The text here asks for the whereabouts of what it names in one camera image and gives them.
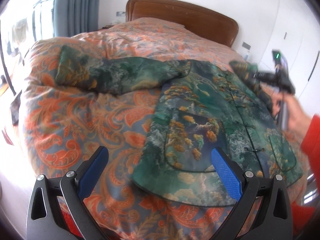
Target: white wardrobe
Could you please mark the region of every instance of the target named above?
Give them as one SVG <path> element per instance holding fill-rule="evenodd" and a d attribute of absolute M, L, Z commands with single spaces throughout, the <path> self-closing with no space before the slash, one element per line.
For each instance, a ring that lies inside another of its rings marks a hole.
<path fill-rule="evenodd" d="M 304 110 L 320 113 L 320 25 L 303 0 L 280 0 L 270 41 L 259 63 L 274 71 L 271 55 L 279 49 L 286 57 L 289 77 Z"/>

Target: blue gripper pad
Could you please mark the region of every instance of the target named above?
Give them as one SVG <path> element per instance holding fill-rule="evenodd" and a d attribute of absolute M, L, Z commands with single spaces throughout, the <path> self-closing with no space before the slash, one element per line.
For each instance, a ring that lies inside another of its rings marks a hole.
<path fill-rule="evenodd" d="M 214 166 L 230 197 L 239 201 L 242 196 L 241 182 L 216 148 L 211 151 L 211 164 Z"/>
<path fill-rule="evenodd" d="M 79 181 L 78 196 L 81 200 L 91 195 L 108 161 L 108 149 L 106 147 L 101 147 L 99 154 Z"/>

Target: wall socket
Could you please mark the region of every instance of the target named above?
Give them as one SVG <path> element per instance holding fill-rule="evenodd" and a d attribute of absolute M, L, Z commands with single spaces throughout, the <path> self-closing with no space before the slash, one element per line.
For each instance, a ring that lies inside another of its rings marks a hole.
<path fill-rule="evenodd" d="M 242 43 L 242 47 L 246 48 L 247 50 L 250 50 L 251 49 L 251 46 L 247 43 Z"/>
<path fill-rule="evenodd" d="M 116 16 L 117 17 L 125 16 L 125 12 L 117 12 Z"/>

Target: cable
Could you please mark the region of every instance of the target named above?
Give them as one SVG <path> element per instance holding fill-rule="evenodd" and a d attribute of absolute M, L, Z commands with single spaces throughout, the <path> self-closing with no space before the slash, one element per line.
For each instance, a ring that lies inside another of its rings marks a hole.
<path fill-rule="evenodd" d="M 5 80 L 7 81 L 7 84 L 9 85 L 13 95 L 15 96 L 17 93 L 14 91 L 13 85 L 11 83 L 10 76 L 8 74 L 8 69 L 7 69 L 7 67 L 5 66 L 5 63 L 4 63 L 4 56 L 3 56 L 3 50 L 2 50 L 2 41 L 1 41 L 1 20 L 0 20 L 0 56 L 1 56 L 3 70 L 4 70 Z"/>

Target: jacket pocket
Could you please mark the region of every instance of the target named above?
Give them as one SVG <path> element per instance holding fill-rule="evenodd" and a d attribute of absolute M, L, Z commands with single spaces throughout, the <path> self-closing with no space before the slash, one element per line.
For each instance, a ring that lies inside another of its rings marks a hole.
<path fill-rule="evenodd" d="M 281 133 L 277 133 L 277 135 L 268 136 L 270 145 L 281 171 L 289 171 L 297 165 L 297 159 L 285 137 Z"/>
<path fill-rule="evenodd" d="M 172 109 L 165 158 L 184 171 L 215 171 L 211 151 L 221 147 L 227 153 L 225 131 L 220 120 Z"/>

